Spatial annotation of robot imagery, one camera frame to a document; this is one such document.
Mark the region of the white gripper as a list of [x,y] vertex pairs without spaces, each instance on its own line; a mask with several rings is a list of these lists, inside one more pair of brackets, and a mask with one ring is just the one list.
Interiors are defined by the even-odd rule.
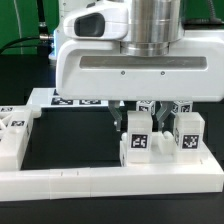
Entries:
[[58,53],[56,89],[64,99],[108,100],[117,131],[119,101],[161,101],[161,131],[172,101],[224,99],[224,30],[188,30],[159,57],[123,55],[115,41],[69,40]]

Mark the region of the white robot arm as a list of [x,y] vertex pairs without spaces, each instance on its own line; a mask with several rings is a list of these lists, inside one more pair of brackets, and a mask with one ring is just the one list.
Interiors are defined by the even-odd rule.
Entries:
[[224,30],[183,28],[184,0],[99,0],[63,20],[56,89],[69,100],[162,103],[224,99]]

